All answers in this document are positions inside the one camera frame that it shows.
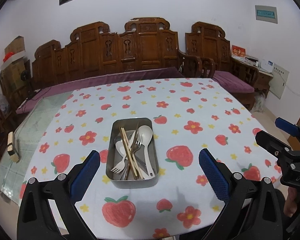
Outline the person's right hand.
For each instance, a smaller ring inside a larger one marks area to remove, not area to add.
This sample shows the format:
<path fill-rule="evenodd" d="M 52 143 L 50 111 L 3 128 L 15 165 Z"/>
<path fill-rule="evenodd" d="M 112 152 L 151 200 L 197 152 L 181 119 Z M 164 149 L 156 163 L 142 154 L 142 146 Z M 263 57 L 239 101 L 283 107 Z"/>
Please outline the person's right hand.
<path fill-rule="evenodd" d="M 288 188 L 288 196 L 285 201 L 285 205 L 283 208 L 283 213 L 287 217 L 292 217 L 297 210 L 296 198 L 297 198 L 297 189 L 289 187 Z"/>

